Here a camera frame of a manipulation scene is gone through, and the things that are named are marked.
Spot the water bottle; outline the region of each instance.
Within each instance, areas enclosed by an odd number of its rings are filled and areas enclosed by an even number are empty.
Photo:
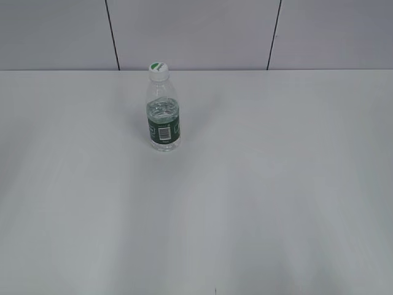
[[[180,145],[179,104],[165,63],[149,66],[146,113],[150,142],[158,151],[172,151]]]

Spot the white wall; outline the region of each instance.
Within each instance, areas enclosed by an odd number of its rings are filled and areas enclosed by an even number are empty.
[[[108,0],[122,69],[266,69],[279,0]],[[270,69],[393,69],[392,0],[282,0]],[[117,69],[105,0],[0,0],[0,69]]]
[[[0,69],[117,69],[104,0],[0,0]]]
[[[392,69],[392,0],[283,0],[270,69]]]
[[[266,69],[278,0],[109,0],[122,69]]]

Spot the bottle cap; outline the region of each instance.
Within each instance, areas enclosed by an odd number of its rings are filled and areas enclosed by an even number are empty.
[[[149,77],[152,81],[163,82],[169,78],[169,69],[166,63],[152,63],[149,66]]]

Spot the white table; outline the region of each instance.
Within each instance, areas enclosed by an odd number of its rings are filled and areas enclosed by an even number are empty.
[[[0,294],[393,293],[393,71],[0,73]]]

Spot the bottle label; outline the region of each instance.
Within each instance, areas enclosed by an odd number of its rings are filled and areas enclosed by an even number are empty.
[[[157,124],[150,119],[149,129],[150,138],[158,144],[170,144],[175,142],[180,137],[179,116],[173,121],[165,124]]]

